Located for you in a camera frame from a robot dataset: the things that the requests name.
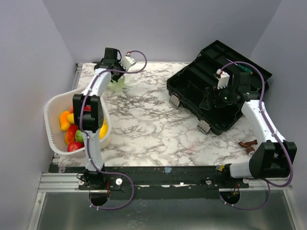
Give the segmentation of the green plastic bag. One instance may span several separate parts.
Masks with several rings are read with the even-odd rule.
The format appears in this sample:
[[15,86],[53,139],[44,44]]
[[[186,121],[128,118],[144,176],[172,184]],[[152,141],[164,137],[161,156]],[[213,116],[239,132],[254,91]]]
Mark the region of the green plastic bag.
[[108,84],[109,89],[114,92],[121,91],[124,86],[125,86],[125,76],[119,78],[118,81],[111,81]]

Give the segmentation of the green fake custard apple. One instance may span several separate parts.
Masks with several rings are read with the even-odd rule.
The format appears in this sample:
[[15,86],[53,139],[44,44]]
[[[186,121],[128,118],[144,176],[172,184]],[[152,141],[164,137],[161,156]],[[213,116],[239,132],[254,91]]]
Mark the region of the green fake custard apple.
[[80,143],[83,143],[83,136],[82,136],[81,130],[77,130],[76,131],[76,133],[75,133],[75,140],[80,142]]

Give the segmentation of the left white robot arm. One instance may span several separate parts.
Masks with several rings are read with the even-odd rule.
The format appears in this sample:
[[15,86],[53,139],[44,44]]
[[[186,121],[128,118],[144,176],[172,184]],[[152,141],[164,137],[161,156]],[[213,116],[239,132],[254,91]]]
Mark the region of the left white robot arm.
[[89,85],[72,98],[74,122],[81,130],[86,154],[82,180],[86,186],[95,189],[102,189],[106,185],[106,177],[101,173],[104,163],[100,153],[99,132],[104,123],[104,112],[100,97],[116,73],[116,68],[120,67],[120,54],[115,48],[106,48]]

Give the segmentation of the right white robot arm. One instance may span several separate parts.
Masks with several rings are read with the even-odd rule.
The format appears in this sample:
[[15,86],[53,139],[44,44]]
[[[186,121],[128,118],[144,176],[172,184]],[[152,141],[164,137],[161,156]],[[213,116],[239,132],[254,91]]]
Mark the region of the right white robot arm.
[[221,183],[230,188],[238,178],[285,178],[290,175],[297,147],[280,134],[269,117],[261,94],[252,90],[250,75],[245,72],[229,76],[220,69],[215,73],[217,86],[207,87],[200,107],[205,110],[236,105],[247,118],[255,134],[258,148],[249,161],[217,166]]

